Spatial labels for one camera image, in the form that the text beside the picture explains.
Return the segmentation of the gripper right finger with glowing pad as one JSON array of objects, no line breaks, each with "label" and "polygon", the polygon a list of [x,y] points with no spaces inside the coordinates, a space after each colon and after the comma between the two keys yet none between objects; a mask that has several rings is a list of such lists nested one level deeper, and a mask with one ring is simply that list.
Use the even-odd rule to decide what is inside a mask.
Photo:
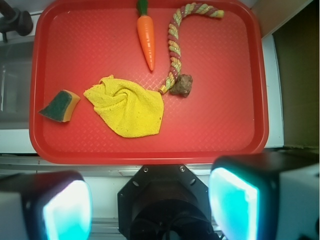
[{"label": "gripper right finger with glowing pad", "polygon": [[212,216],[228,240],[317,240],[319,155],[221,156],[211,166],[208,198]]}]

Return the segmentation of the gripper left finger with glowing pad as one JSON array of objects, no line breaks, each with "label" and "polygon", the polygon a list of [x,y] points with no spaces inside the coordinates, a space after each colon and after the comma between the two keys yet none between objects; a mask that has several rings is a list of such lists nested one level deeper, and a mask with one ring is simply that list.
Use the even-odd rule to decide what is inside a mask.
[{"label": "gripper left finger with glowing pad", "polygon": [[90,187],[77,171],[0,179],[2,240],[87,240],[92,215]]}]

